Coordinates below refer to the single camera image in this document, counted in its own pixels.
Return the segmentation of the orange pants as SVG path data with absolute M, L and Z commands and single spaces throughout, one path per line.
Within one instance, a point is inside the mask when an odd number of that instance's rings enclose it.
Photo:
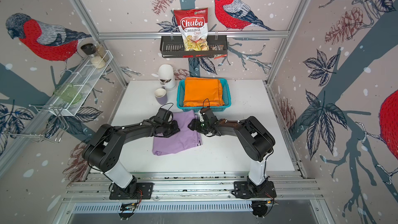
M 207 102 L 210 106 L 224 106 L 223 87 L 219 79 L 188 77 L 184 80 L 183 107 L 199 107 Z

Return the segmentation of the purple pants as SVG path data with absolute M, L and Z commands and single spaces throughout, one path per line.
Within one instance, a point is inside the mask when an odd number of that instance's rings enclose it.
M 194 111 L 173 114 L 173 120 L 177 121 L 180 131 L 170 138 L 153 139 L 152 153 L 156 156 L 175 154 L 202 145 L 201 135 L 188 128 L 191 121 L 196 119 Z

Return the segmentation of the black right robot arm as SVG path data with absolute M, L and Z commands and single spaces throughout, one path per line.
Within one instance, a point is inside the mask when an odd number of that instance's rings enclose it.
M 252 194 L 260 193 L 268 183 L 267 159 L 274 152 L 274 137 L 260 123 L 250 116 L 244 120 L 218 119 L 210 107 L 199 111 L 199 119 L 192 120 L 188 128 L 211 138 L 213 136 L 235 136 L 246 155 L 251 159 L 248 174 L 248 189 Z

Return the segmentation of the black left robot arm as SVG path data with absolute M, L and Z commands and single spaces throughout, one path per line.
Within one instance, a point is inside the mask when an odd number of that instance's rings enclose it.
M 86 146 L 82 158 L 90 167 L 105 174 L 124 193 L 131 195 L 137 189 L 136 178 L 119 161 L 123 146 L 142 138 L 170 138 L 179 131 L 173 113 L 159 108 L 155 116 L 140 123 L 125 126 L 102 125 Z

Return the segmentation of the teal plastic basket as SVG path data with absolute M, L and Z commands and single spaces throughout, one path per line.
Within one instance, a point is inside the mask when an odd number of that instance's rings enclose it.
M 177 107 L 185 112 L 199 111 L 210 107 L 214 112 L 222 112 L 230 107 L 231 94 L 226 79 L 188 77 L 179 82 Z

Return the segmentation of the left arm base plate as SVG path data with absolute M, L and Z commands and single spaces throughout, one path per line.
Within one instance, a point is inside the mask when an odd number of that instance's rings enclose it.
M 112 184 L 110 189 L 110 200 L 149 200 L 151 199 L 154 183 L 132 183 L 122 189 Z

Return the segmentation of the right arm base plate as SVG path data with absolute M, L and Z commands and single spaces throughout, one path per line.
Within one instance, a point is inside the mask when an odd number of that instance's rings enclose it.
M 249 181 L 235 181 L 231 194 L 239 199 L 248 200 L 251 198 L 275 198 L 276 190 L 274 183 L 270 180 L 264 181 L 257 186 Z

